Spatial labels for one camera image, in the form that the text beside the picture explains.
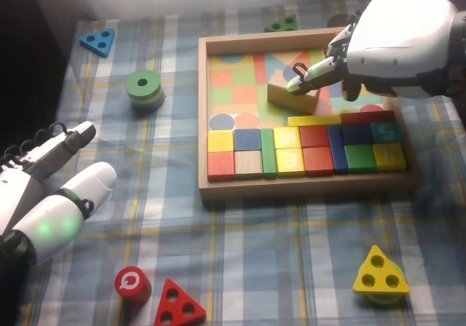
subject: wooden frame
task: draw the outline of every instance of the wooden frame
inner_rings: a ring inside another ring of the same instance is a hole
[[[232,180],[209,182],[207,174],[208,138],[208,57],[254,52],[284,52],[326,48],[341,28],[326,28],[280,33],[216,36],[199,40],[199,136],[198,181],[203,199],[227,199],[261,196],[315,195],[329,193],[367,193],[394,189],[412,189],[419,180],[419,165],[409,139],[398,99],[384,98],[384,107],[393,110],[401,125],[409,170],[365,175],[277,178],[273,180]]]

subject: plaid tablecloth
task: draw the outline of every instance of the plaid tablecloth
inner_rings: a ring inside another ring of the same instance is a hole
[[[98,134],[51,180],[65,183],[93,162],[118,184],[76,241],[33,269],[20,325],[152,325],[165,279],[208,313],[207,325],[466,325],[466,135],[450,100],[403,100],[422,169],[413,194],[329,196],[203,204],[197,190],[197,42],[201,36],[262,32],[296,13],[322,28],[358,1],[80,22],[57,120],[90,120]],[[79,46],[114,27],[108,58]],[[136,116],[124,82],[160,72],[167,99]],[[411,285],[405,301],[377,308],[352,292],[372,245]],[[114,278],[138,265],[152,281],[140,310],[127,309]]]

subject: red triangle block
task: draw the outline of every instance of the red triangle block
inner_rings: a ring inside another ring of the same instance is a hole
[[[171,279],[165,281],[154,326],[193,326],[205,320],[207,313]]]

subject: yellow triangle block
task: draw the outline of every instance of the yellow triangle block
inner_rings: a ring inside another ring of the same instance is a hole
[[[403,272],[376,245],[372,246],[366,261],[360,267],[352,289],[359,293],[398,295],[411,290]]]

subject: yellow cube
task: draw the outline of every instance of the yellow cube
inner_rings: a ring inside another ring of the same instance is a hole
[[[379,171],[406,170],[406,158],[401,144],[374,144],[372,148]]]
[[[234,151],[233,131],[209,131],[207,138],[207,151],[209,153]]]
[[[298,127],[275,127],[274,142],[276,149],[301,148]]]
[[[316,126],[319,124],[341,124],[341,117],[339,114],[288,117],[288,126]]]
[[[304,159],[302,149],[277,149],[277,170],[279,176],[303,176]]]

